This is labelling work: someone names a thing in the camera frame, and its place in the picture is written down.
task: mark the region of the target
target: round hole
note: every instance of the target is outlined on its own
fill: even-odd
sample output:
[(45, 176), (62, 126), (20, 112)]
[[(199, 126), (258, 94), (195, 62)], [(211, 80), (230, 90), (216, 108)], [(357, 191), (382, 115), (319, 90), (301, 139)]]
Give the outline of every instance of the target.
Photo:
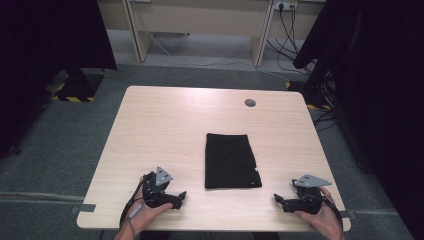
[(244, 101), (244, 104), (246, 104), (246, 106), (248, 106), (248, 107), (256, 106), (256, 102), (253, 99), (246, 99), (246, 101)]

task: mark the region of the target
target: black curtain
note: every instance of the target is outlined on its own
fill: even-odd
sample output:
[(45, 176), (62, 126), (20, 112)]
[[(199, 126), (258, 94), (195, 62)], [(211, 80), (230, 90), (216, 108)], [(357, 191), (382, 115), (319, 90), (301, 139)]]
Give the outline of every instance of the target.
[(95, 0), (0, 2), (0, 156), (62, 70), (116, 69)]
[[(349, 7), (331, 8), (336, 5)], [(333, 73), (336, 109), (353, 149), (416, 239), (424, 236), (424, 200), (418, 197), (424, 172), (423, 12), (421, 0), (327, 0), (295, 61), (302, 67), (319, 59), (307, 84), (312, 90)]]

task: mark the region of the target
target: hazard tape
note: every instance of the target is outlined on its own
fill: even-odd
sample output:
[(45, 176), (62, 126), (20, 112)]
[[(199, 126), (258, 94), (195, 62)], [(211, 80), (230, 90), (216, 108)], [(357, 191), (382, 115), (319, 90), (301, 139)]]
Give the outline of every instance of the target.
[(319, 110), (331, 110), (331, 107), (328, 105), (311, 105), (311, 104), (306, 104), (306, 106), (308, 107), (308, 109), (311, 110), (315, 110), (315, 109), (319, 109)]
[(59, 97), (59, 96), (54, 96), (53, 100), (64, 101), (64, 102), (92, 102), (92, 101), (94, 101), (94, 97)]

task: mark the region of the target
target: black cloth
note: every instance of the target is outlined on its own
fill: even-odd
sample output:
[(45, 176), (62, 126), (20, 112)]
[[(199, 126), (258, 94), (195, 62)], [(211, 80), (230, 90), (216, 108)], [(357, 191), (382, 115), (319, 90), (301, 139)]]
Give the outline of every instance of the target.
[(305, 86), (305, 93), (315, 94), (331, 71), (336, 75), (351, 54), (360, 26), (363, 0), (327, 0), (308, 37), (293, 61), (294, 67), (306, 67), (317, 59)]
[(247, 135), (208, 133), (205, 150), (205, 188), (262, 187)]
[(97, 1), (0, 1), (0, 157), (50, 96), (47, 84), (80, 68), (116, 69)]

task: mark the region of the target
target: wooden table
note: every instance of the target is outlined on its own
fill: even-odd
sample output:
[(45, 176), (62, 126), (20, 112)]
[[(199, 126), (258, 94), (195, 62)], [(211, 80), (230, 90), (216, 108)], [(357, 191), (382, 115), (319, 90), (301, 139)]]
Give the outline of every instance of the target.
[[(205, 190), (207, 133), (247, 134), (263, 186)], [(308, 231), (273, 198), (297, 198), (291, 180), (304, 173), (333, 182), (327, 188), (345, 210), (305, 102), (294, 92), (129, 87), (84, 201), (95, 210), (80, 212), (78, 225), (118, 228), (140, 176), (157, 166), (174, 177), (166, 192), (187, 197), (150, 230)], [(344, 225), (350, 229), (348, 219)]]

